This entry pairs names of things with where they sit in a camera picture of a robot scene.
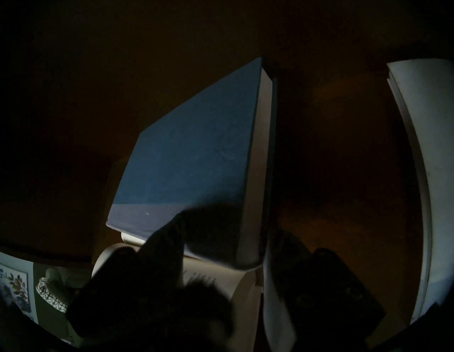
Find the page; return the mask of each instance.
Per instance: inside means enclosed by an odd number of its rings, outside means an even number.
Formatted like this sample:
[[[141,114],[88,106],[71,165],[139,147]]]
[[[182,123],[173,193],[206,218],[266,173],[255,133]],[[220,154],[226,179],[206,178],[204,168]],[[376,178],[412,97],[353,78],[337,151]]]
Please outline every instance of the page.
[[[206,284],[214,284],[230,300],[243,278],[244,271],[232,270],[216,264],[202,262],[198,259],[183,258],[183,284],[193,280],[201,280]]]

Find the dark object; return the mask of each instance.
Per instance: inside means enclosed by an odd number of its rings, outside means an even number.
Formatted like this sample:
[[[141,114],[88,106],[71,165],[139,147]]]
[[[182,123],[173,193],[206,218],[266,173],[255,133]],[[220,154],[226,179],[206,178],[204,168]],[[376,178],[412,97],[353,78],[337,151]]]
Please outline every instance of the dark object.
[[[297,334],[294,351],[365,350],[385,316],[377,300],[333,251],[311,254],[283,231],[276,245],[271,272]]]
[[[183,228],[182,217],[176,216],[137,253],[118,249],[81,290],[66,317],[86,347],[224,350],[225,340],[233,333],[229,301],[212,286],[178,285]],[[125,293],[122,283],[136,289]]]

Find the leaf pattern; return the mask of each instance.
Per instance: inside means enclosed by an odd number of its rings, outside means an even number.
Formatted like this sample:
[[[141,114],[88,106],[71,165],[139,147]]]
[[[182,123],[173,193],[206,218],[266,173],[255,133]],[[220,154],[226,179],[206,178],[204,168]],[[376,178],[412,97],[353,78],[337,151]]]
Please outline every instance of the leaf pattern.
[[[3,268],[0,268],[0,283],[3,286],[3,290],[0,290],[0,299],[8,299],[10,302],[14,302],[23,312],[32,313],[28,297],[26,274],[25,277],[23,273],[18,275],[17,271],[12,269],[16,273],[13,274],[9,270],[5,271],[3,264],[0,265],[3,266]]]

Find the open book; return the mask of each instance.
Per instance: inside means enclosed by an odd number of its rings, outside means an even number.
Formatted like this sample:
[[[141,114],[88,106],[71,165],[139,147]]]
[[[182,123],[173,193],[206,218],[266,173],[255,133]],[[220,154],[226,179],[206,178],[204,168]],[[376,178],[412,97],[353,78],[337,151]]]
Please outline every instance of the open book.
[[[122,233],[125,243],[142,246],[145,241]],[[183,258],[183,284],[200,280],[213,284],[233,306],[235,332],[228,342],[228,347],[235,352],[252,352],[257,332],[260,310],[260,298],[263,287],[256,285],[255,271],[240,271],[199,259]]]

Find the patterned fabric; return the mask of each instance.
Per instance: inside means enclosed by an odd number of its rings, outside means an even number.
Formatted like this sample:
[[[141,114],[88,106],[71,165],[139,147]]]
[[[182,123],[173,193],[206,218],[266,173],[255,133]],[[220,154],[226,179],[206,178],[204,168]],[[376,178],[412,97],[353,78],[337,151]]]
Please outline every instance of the patterned fabric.
[[[65,313],[66,308],[68,307],[66,304],[61,302],[55,295],[53,295],[49,288],[47,287],[47,279],[41,278],[39,279],[38,285],[36,285],[37,293],[51,306],[55,309]]]

